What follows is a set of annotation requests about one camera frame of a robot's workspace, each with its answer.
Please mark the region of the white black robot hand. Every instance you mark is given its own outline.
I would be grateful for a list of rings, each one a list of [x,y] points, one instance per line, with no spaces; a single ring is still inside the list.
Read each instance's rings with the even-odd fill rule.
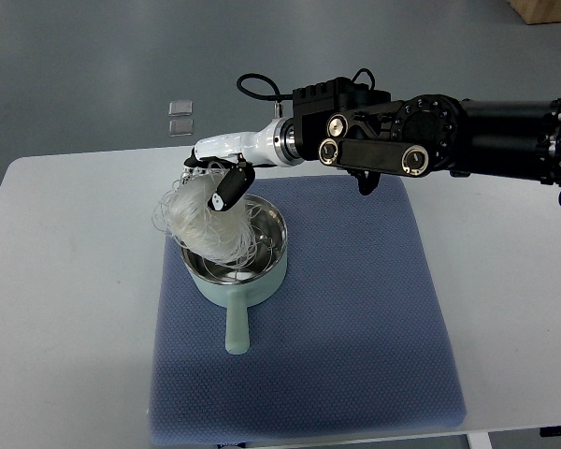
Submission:
[[[184,166],[226,170],[207,205],[211,210],[227,211],[234,207],[255,179],[258,167],[294,167],[304,162],[298,154],[294,122],[275,118],[258,132],[239,132],[204,138],[194,145]]]

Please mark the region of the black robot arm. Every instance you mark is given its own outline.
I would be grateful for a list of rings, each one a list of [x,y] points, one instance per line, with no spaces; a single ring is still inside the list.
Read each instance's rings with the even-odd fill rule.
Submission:
[[[344,77],[283,94],[259,74],[242,75],[237,88],[258,100],[291,101],[294,141],[282,142],[281,149],[347,171],[362,195],[383,174],[420,178],[438,171],[561,189],[561,98],[511,102],[422,94],[394,100],[373,82]]]

